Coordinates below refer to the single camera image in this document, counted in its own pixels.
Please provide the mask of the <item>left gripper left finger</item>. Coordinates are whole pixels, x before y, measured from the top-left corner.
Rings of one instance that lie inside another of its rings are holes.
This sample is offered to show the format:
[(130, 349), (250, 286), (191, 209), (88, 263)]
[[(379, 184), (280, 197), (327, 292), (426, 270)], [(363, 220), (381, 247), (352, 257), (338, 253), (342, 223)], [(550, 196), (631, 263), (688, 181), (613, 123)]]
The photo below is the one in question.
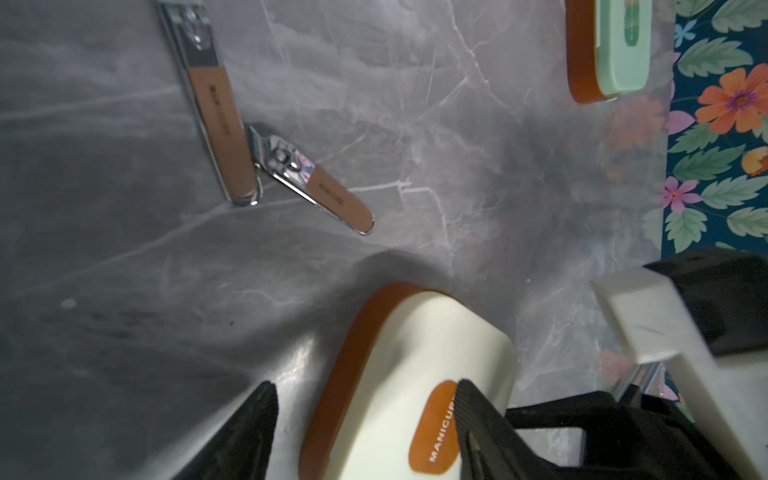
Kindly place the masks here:
[(264, 381), (174, 479), (264, 480), (278, 414), (276, 385)]

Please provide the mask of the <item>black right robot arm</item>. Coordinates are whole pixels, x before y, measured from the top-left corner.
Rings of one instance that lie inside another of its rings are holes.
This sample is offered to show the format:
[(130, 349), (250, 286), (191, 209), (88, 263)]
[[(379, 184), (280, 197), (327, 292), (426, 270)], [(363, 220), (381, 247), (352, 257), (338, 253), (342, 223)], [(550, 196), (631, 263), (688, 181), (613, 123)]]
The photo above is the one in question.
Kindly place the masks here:
[(715, 248), (592, 284), (624, 349), (660, 364), (684, 406), (630, 387), (511, 409), (516, 429), (577, 428), (577, 466), (520, 456), (528, 479), (763, 479), (767, 475), (767, 260)]

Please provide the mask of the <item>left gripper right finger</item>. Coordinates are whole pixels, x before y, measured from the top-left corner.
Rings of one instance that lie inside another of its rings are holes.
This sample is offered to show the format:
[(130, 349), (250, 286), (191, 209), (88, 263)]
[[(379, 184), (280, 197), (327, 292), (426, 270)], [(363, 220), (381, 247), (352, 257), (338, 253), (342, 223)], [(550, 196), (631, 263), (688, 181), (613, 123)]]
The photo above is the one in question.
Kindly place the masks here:
[(468, 379), (454, 397), (462, 479), (560, 479), (559, 468), (543, 460)]

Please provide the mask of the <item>small brown nail tool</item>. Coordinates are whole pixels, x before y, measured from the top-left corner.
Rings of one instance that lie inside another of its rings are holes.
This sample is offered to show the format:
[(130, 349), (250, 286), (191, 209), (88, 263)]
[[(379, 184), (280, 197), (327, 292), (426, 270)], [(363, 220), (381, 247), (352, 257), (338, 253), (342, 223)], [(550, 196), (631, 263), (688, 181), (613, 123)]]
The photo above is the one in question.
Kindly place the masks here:
[(372, 231), (375, 217), (369, 207), (295, 144), (255, 123), (245, 131), (259, 170), (358, 234)]

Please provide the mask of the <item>small grey nail tool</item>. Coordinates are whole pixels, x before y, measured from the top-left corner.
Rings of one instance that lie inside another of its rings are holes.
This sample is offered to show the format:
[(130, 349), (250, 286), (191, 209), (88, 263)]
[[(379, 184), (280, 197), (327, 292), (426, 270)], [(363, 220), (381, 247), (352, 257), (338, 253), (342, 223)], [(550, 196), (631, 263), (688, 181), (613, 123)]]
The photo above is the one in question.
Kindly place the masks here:
[(262, 186), (207, 9), (200, 1), (155, 5), (227, 200), (256, 205)]

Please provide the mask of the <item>green nail clipper case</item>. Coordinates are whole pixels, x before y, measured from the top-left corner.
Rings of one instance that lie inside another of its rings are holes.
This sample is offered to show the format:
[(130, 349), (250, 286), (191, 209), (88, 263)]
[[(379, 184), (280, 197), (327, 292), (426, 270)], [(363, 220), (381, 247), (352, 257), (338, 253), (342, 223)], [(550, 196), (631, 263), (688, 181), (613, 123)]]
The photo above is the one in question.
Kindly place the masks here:
[(652, 3), (567, 0), (568, 85), (579, 104), (640, 91), (649, 76)]

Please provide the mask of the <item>cream nail clipper case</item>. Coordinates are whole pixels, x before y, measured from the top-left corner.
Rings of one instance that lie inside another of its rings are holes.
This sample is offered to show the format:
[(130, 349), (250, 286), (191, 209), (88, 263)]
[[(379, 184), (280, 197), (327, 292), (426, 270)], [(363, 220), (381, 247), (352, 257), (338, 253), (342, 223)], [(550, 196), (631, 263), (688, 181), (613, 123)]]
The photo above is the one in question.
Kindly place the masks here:
[(405, 282), (381, 288), (334, 362), (300, 478), (459, 478), (458, 384), (472, 381), (503, 412), (515, 360), (512, 340), (455, 298)]

